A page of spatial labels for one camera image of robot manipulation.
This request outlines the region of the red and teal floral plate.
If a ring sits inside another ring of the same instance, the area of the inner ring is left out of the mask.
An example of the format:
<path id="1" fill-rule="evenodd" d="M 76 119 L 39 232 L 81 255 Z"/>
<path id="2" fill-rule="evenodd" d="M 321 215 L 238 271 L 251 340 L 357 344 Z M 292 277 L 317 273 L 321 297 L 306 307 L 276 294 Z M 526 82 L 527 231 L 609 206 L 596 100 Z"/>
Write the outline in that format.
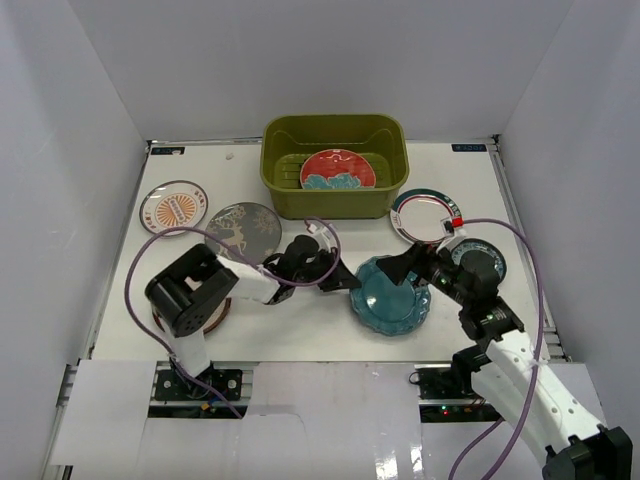
<path id="1" fill-rule="evenodd" d="M 305 190 L 354 190 L 374 188 L 376 174 L 360 154 L 327 149 L 312 154 L 302 164 L 300 184 Z"/>

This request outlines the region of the small blue patterned plate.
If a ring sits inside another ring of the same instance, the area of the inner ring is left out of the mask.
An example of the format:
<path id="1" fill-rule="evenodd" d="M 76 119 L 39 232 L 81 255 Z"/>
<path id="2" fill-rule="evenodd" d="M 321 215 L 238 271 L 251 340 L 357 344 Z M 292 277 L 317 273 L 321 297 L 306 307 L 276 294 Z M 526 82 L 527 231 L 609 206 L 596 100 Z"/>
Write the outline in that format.
<path id="1" fill-rule="evenodd" d="M 493 266 L 501 281 L 507 273 L 507 263 L 504 255 L 493 244 L 478 238 L 467 238 L 462 240 L 451 250 L 452 260 L 456 265 L 461 263 L 462 257 L 471 252 L 483 253 L 493 260 Z"/>

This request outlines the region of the white plate orange sunburst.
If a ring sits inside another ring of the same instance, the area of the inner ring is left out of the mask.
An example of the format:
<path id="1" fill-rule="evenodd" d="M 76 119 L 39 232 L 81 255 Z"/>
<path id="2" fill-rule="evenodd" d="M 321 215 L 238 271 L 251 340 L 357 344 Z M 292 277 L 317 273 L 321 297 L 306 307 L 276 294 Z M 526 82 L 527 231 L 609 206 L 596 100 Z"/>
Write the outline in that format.
<path id="1" fill-rule="evenodd" d="M 208 196 L 201 186 L 174 180 L 158 185 L 145 196 L 139 220 L 151 234 L 177 227 L 196 227 L 204 219 L 208 206 Z"/>

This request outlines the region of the white plate green red rim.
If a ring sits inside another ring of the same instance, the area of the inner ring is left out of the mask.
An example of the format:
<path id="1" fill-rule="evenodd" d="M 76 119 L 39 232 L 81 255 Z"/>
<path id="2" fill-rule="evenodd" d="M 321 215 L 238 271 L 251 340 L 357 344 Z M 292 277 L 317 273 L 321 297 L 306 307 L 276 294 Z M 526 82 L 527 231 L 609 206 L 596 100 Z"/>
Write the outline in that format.
<path id="1" fill-rule="evenodd" d="M 457 216 L 462 217 L 462 213 L 453 199 L 427 188 L 410 189 L 398 195 L 389 212 L 395 232 L 410 243 L 442 242 L 444 232 L 440 221 Z"/>

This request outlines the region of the white plate dark red rim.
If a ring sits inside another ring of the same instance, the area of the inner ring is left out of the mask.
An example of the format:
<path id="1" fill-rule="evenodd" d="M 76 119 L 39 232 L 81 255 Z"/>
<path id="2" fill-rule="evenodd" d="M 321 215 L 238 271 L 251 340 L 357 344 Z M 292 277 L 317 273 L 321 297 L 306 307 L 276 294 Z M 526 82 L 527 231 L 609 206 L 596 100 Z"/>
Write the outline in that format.
<path id="1" fill-rule="evenodd" d="M 218 306 L 211 317 L 203 325 L 203 332 L 205 336 L 213 332 L 225 320 L 231 310 L 231 305 L 232 300 L 227 298 L 223 304 Z M 157 328 L 160 331 L 164 331 L 163 323 L 155 309 L 152 309 L 152 316 Z"/>

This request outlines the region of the grey plate with deer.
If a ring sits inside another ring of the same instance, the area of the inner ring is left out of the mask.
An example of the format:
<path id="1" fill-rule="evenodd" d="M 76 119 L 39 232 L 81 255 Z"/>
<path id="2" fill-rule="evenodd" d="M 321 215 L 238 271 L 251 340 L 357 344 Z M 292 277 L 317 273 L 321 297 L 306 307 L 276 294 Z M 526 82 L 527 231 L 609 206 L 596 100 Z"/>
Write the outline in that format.
<path id="1" fill-rule="evenodd" d="M 227 249 L 206 236 L 205 244 L 216 255 L 237 261 L 236 252 L 255 264 L 274 254 L 282 238 L 278 215 L 254 202 L 239 202 L 221 209 L 209 221 L 206 231 L 229 246 Z"/>

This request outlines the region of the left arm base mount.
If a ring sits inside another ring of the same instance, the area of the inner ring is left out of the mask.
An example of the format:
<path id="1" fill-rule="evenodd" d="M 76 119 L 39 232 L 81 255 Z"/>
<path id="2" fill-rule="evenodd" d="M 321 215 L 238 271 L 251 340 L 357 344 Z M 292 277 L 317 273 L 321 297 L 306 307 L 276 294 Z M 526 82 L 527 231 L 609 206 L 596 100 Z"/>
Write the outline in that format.
<path id="1" fill-rule="evenodd" d="M 198 382 L 189 380 L 173 364 L 157 370 L 151 400 L 166 407 L 197 407 L 202 412 L 211 413 L 222 408 L 229 413 L 229 403 L 242 398 L 244 372 L 238 368 L 210 367 L 197 377 Z"/>

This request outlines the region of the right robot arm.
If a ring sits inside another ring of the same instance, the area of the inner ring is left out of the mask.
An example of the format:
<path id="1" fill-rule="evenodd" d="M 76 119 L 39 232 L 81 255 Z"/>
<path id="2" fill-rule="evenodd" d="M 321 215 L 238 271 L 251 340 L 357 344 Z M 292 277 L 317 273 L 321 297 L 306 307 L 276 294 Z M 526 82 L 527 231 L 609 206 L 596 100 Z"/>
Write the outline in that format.
<path id="1" fill-rule="evenodd" d="M 453 390 L 488 400 L 522 439 L 545 479 L 628 479 L 633 444 L 620 428 L 606 427 L 536 355 L 523 323 L 498 294 L 491 257 L 470 252 L 454 261 L 445 249 L 416 243 L 378 260 L 399 284 L 408 276 L 461 307 L 459 320 L 474 346 L 454 356 Z"/>

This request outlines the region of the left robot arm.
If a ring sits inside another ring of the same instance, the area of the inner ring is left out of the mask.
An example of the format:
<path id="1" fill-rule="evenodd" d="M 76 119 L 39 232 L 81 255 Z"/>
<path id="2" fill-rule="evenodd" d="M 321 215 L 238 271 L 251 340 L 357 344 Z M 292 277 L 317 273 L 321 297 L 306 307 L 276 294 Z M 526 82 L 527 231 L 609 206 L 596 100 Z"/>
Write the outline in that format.
<path id="1" fill-rule="evenodd" d="M 308 235 L 296 236 L 284 252 L 267 257 L 256 269 L 198 244 L 152 278 L 145 296 L 168 328 L 173 361 L 182 367 L 176 382 L 180 391 L 199 399 L 210 390 L 203 329 L 219 305 L 232 298 L 276 305 L 302 284 L 323 292 L 361 286 L 335 247 Z"/>

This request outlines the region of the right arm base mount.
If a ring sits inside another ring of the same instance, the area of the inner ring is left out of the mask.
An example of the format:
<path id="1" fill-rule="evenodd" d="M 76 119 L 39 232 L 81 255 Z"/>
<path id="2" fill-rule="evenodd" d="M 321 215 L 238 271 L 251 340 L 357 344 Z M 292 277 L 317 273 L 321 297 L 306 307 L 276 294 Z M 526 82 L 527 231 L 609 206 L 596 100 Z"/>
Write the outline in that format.
<path id="1" fill-rule="evenodd" d="M 408 378 L 418 389 L 423 424 L 494 422 L 495 408 L 475 393 L 463 389 L 449 366 L 426 366 Z"/>

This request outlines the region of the teal scalloped plate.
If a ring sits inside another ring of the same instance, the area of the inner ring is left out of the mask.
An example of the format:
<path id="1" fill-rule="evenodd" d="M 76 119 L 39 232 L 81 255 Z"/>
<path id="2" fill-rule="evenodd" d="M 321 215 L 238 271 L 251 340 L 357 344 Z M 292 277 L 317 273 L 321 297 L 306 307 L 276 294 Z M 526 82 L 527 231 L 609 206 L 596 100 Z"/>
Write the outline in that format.
<path id="1" fill-rule="evenodd" d="M 349 292 L 353 311 L 360 322 L 376 333 L 396 337 L 418 329 L 431 307 L 428 286 L 416 287 L 417 278 L 409 273 L 401 285 L 395 285 L 377 266 L 379 257 L 371 257 L 356 271 L 360 286 Z"/>

